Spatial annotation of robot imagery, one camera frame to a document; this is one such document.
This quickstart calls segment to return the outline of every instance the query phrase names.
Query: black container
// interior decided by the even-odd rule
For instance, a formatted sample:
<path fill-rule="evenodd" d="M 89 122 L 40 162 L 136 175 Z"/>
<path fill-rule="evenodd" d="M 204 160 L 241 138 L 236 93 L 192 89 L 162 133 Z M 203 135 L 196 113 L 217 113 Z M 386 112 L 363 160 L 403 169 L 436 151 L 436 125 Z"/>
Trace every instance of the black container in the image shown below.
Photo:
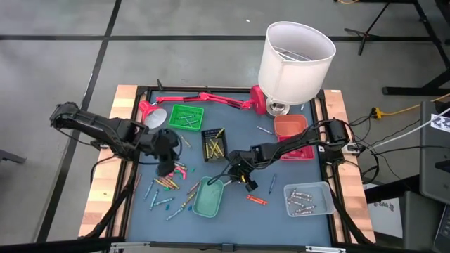
<path fill-rule="evenodd" d="M 226 157 L 228 155 L 228 150 L 226 148 L 226 135 L 225 135 L 225 129 L 222 131 L 220 136 L 216 138 L 216 135 L 221 131 L 222 129 L 210 129 L 202 131 L 202 146 L 203 146 L 203 158 L 205 159 L 205 162 L 220 162 L 223 160 L 226 160 Z M 215 155 L 212 156 L 212 158 L 208 158 L 206 156 L 206 143 L 211 143 L 210 140 L 217 141 L 220 150 L 224 153 L 223 157 L 217 158 Z"/>

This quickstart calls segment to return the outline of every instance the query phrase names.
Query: table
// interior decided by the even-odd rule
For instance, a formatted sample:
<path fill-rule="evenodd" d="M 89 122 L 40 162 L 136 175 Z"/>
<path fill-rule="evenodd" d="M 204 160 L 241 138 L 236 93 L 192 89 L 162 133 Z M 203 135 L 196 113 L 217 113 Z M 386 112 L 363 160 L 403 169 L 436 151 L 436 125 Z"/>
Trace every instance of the table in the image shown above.
<path fill-rule="evenodd" d="M 146 99 L 143 92 L 147 89 L 148 87 L 146 86 L 119 85 L 112 105 L 110 117 L 130 118 L 132 115 L 136 115 L 136 118 L 140 119 L 141 115 L 139 111 L 136 111 L 135 105 L 139 100 Z M 170 87 L 170 89 L 175 91 L 177 88 Z M 198 88 L 193 87 L 179 87 L 179 89 L 184 92 L 192 92 L 198 90 Z M 227 88 L 222 88 L 219 90 L 227 91 Z M 233 92 L 237 91 L 237 93 L 248 92 L 248 89 L 245 88 L 232 90 Z M 338 119 L 347 121 L 342 94 L 340 93 L 340 91 L 324 91 L 323 94 L 326 102 L 326 108 L 324 108 L 323 110 L 326 110 L 328 112 L 328 117 L 336 117 Z M 322 112 L 322 108 L 319 99 L 316 99 L 314 101 L 314 105 L 312 106 L 316 108 L 316 114 L 319 115 L 318 119 L 321 119 L 320 115 Z M 99 155 L 99 159 L 103 159 L 109 156 L 111 156 L 111 152 L 109 150 L 102 150 Z M 356 162 L 356 158 L 351 155 L 345 155 L 345 159 Z M 113 198 L 117 194 L 118 190 L 123 187 L 124 181 L 127 180 L 127 176 L 129 174 L 129 170 L 131 169 L 131 166 L 132 162 L 121 163 L 119 159 L 109 160 L 97 166 L 96 173 L 94 174 L 94 181 L 92 183 L 91 191 L 88 196 L 82 225 L 79 230 L 80 235 L 85 235 L 90 232 L 91 229 L 100 221 L 101 217 L 107 212 L 113 201 Z M 339 167 L 339 171 L 342 196 L 347 212 L 353 218 L 357 226 L 363 231 L 364 235 L 370 240 L 375 241 L 364 190 L 359 175 L 359 170 L 352 164 L 341 164 Z M 332 188 L 334 188 L 334 182 L 331 181 L 330 184 Z M 134 205 L 141 202 L 142 200 L 138 200 L 138 198 L 136 198 L 135 200 L 130 199 L 127 201 L 129 203 L 127 204 L 125 202 L 121 206 L 114 218 L 113 226 L 110 226 L 108 230 L 104 231 L 102 234 L 103 236 L 124 235 L 125 233 L 128 233 L 128 231 L 126 231 L 127 227 L 121 225 L 129 223 L 129 221 L 132 219 L 132 217 L 129 217 L 129 213 L 131 212 L 129 208 L 130 202 L 132 202 Z M 343 232 L 342 224 L 337 213 L 333 215 L 332 219 L 334 220 L 335 230 L 331 231 L 331 233 L 334 234 L 337 241 L 343 242 L 345 238 L 345 232 Z M 159 244 L 159 246 L 169 247 L 169 245 L 167 244 Z"/>

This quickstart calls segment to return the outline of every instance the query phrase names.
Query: yellow cable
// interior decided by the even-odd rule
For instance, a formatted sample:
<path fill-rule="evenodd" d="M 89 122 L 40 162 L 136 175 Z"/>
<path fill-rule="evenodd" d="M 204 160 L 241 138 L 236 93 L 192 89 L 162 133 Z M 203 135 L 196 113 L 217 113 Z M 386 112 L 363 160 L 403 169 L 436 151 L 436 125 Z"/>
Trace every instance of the yellow cable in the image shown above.
<path fill-rule="evenodd" d="M 353 0 L 353 1 L 350 1 L 350 2 L 346 2 L 346 1 L 343 1 L 343 0 L 337 0 L 337 1 L 340 2 L 341 4 L 354 4 L 354 3 L 358 2 L 359 0 Z"/>
<path fill-rule="evenodd" d="M 442 97 L 433 99 L 433 100 L 431 100 L 431 102 L 439 101 L 439 100 L 441 100 L 441 99 L 443 99 L 443 98 L 446 98 L 446 97 L 448 97 L 448 96 L 450 96 L 450 93 L 448 93 L 448 94 L 446 94 L 446 95 L 443 95 Z M 381 119 L 382 116 L 394 116 L 394 115 L 398 115 L 398 114 L 400 114 L 400 113 L 407 112 L 407 111 L 409 111 L 409 110 L 412 110 L 412 109 L 415 109 L 415 108 L 418 108 L 418 107 L 420 107 L 420 104 L 411 106 L 411 107 L 409 107 L 409 108 L 406 108 L 406 109 L 403 109 L 403 110 L 400 110 L 400 111 L 396 111 L 396 112 L 388 112 L 388 113 L 382 112 L 382 111 L 380 111 L 379 108 L 377 108 L 377 111 L 376 111 L 376 113 L 377 113 L 377 118 L 378 118 L 378 119 Z"/>

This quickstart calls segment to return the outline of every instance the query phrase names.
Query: lamp base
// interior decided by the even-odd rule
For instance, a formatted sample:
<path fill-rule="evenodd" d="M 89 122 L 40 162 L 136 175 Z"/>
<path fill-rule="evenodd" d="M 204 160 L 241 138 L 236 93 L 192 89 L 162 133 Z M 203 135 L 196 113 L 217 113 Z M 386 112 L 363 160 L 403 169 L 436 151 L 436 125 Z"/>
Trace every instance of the lamp base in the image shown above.
<path fill-rule="evenodd" d="M 289 105 L 273 103 L 270 98 L 266 99 L 266 110 L 271 116 L 286 115 L 289 108 Z"/>

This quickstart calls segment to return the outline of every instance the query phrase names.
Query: pink tray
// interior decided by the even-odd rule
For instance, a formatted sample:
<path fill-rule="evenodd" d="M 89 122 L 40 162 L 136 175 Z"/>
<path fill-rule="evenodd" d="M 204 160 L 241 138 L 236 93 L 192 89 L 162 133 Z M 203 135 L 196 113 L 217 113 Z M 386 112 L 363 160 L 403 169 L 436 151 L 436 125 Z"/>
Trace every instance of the pink tray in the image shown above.
<path fill-rule="evenodd" d="M 278 137 L 278 141 L 283 141 L 289 138 L 289 136 L 280 136 Z M 283 161 L 305 161 L 314 159 L 314 151 L 312 150 L 312 146 L 307 146 L 304 148 L 300 148 L 289 152 L 288 154 L 282 155 L 281 159 Z"/>

